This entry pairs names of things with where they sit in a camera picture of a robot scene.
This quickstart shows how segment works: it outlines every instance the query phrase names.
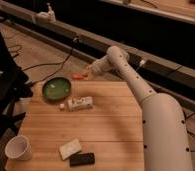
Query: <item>black remote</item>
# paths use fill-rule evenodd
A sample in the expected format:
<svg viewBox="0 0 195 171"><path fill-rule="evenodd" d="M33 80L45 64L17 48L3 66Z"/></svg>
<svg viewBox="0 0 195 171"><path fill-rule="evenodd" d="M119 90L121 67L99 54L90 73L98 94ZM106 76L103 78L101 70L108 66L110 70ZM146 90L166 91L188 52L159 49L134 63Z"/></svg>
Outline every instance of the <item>black remote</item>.
<svg viewBox="0 0 195 171"><path fill-rule="evenodd" d="M95 163L94 153L74 154L70 156L70 166L79 166L94 163Z"/></svg>

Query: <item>orange object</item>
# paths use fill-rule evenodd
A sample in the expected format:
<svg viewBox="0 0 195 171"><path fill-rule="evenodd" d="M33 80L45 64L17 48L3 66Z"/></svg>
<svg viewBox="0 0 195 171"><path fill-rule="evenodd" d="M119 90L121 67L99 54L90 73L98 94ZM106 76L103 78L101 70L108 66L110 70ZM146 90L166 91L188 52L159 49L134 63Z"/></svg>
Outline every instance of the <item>orange object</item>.
<svg viewBox="0 0 195 171"><path fill-rule="evenodd" d="M87 77L86 74L73 74L72 75L72 79L83 79L85 77Z"/></svg>

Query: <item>green bowl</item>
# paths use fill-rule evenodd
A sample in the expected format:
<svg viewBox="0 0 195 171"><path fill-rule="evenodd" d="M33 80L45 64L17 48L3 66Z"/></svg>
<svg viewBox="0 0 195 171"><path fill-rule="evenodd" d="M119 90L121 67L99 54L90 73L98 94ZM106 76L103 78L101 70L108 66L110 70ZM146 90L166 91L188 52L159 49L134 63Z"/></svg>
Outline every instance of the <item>green bowl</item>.
<svg viewBox="0 0 195 171"><path fill-rule="evenodd" d="M67 97L71 91L71 83L63 77L47 81L42 89L43 97L49 101L57 101Z"/></svg>

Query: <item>white block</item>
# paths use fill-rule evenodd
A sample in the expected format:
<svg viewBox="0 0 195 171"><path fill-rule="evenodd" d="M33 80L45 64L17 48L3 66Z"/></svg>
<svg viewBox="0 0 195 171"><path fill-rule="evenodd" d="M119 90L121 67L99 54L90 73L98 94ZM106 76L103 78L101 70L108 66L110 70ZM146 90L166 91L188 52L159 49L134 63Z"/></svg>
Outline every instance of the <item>white block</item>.
<svg viewBox="0 0 195 171"><path fill-rule="evenodd" d="M71 155L78 153L82 150L80 142L78 139L74 139L60 147L60 154L63 160L66 160Z"/></svg>
<svg viewBox="0 0 195 171"><path fill-rule="evenodd" d="M88 109L93 106L93 98L91 96L81 97L81 98L73 98L68 100L69 110L74 111L78 109Z"/></svg>

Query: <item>dark background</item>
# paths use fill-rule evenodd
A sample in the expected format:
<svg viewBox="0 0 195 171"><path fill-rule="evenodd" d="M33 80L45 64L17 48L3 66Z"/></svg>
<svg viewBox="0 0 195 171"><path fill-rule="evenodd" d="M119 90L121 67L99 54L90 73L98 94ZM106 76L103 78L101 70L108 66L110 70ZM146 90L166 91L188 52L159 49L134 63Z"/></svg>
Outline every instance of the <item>dark background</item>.
<svg viewBox="0 0 195 171"><path fill-rule="evenodd" d="M195 69L195 25L98 0L6 0Z"/></svg>

